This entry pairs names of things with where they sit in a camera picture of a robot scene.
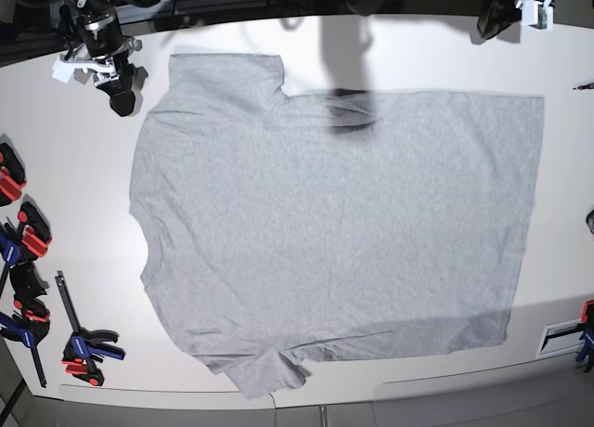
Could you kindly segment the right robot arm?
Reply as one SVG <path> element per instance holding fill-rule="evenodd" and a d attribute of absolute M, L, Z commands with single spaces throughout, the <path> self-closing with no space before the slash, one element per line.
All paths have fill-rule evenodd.
<path fill-rule="evenodd" d="M 59 15 L 68 50 L 54 62 L 52 77 L 66 84 L 78 71 L 89 74 L 117 115 L 132 115 L 138 69 L 129 58 L 142 42 L 123 34 L 115 0 L 66 0 Z"/>

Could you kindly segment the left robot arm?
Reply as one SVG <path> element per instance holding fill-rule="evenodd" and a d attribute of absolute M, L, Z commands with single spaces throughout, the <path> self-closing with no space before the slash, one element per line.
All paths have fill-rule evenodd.
<path fill-rule="evenodd" d="M 482 0 L 477 21 L 479 35 L 489 40 L 515 23 L 538 30 L 548 24 L 545 0 Z"/>

